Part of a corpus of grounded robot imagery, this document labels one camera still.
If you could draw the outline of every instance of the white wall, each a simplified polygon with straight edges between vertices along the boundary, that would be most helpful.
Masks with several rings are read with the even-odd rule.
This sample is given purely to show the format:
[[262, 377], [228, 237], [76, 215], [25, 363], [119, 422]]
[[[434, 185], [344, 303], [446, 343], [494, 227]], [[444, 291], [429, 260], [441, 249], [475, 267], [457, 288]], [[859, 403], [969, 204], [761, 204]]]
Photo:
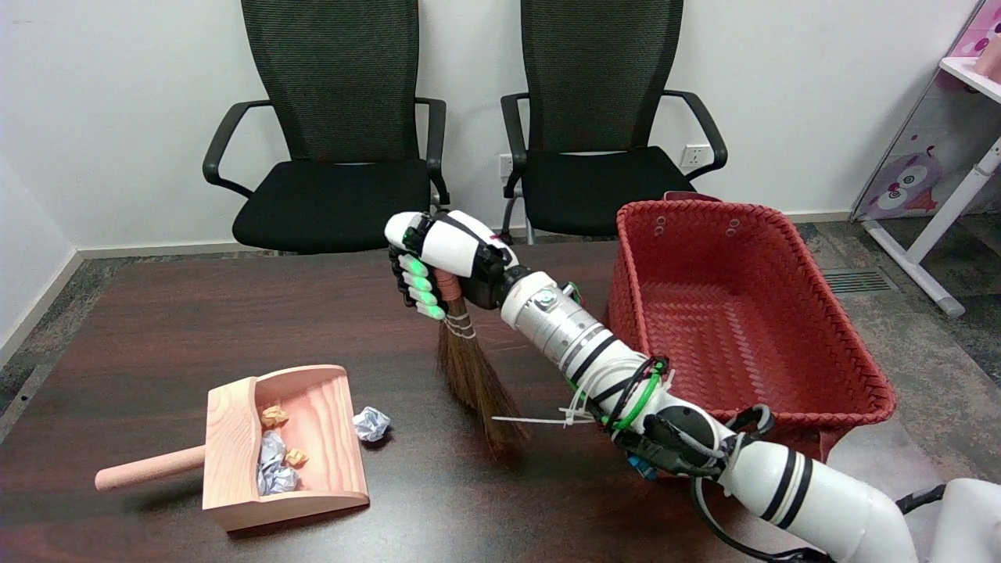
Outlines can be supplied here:
[[[0, 152], [83, 247], [230, 240], [242, 198], [200, 175], [226, 108], [262, 97], [237, 0], [6, 0]], [[847, 210], [976, 0], [690, 1], [670, 87], [698, 92], [731, 161], [700, 189]], [[526, 88], [516, 0], [421, 0], [418, 94], [448, 102], [454, 206], [497, 225], [497, 100]], [[701, 140], [662, 104], [654, 141]], [[223, 172], [286, 152], [256, 110]]]
[[[0, 349], [73, 253], [69, 240], [0, 156]], [[0, 364], [4, 356], [0, 354]]]

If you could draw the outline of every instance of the broom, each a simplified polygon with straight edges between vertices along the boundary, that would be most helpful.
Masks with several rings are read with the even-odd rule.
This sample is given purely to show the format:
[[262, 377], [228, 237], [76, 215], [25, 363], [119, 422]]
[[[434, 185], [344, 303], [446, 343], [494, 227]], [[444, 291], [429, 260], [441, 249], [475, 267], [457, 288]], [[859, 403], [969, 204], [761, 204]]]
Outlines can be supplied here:
[[448, 308], [438, 329], [438, 371], [448, 382], [452, 395], [479, 416], [490, 450], [506, 450], [527, 438], [528, 432], [521, 423], [493, 420], [495, 416], [518, 417], [518, 408], [479, 348], [458, 278], [437, 268], [434, 278]]

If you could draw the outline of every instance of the chair seat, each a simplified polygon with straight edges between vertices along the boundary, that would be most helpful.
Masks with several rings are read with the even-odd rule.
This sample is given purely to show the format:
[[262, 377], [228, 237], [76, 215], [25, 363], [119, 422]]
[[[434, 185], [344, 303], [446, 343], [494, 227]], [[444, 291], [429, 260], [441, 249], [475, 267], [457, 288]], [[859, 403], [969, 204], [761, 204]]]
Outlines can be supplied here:
[[623, 205], [668, 190], [695, 188], [656, 146], [595, 156], [530, 150], [522, 176], [532, 226], [563, 234], [615, 235]]
[[332, 164], [308, 160], [271, 168], [233, 221], [242, 244], [302, 253], [388, 245], [382, 231], [399, 211], [427, 211], [423, 160]]

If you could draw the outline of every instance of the floor vent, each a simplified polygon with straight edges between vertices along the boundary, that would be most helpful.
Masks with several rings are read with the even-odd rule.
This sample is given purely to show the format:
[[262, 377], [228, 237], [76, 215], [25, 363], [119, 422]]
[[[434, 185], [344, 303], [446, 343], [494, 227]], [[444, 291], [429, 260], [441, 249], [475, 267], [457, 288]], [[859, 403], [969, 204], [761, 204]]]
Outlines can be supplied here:
[[822, 271], [831, 290], [839, 296], [878, 296], [900, 291], [879, 267], [849, 267]]

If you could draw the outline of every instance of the red woven basket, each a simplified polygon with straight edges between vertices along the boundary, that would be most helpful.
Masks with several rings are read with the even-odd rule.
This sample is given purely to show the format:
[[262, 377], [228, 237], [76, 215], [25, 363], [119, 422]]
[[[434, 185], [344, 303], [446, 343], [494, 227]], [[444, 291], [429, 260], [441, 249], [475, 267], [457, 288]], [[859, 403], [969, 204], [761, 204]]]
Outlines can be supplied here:
[[639, 201], [618, 225], [609, 328], [670, 359], [672, 394], [721, 421], [764, 403], [769, 439], [821, 461], [852, 428], [893, 414], [890, 383], [785, 215]]

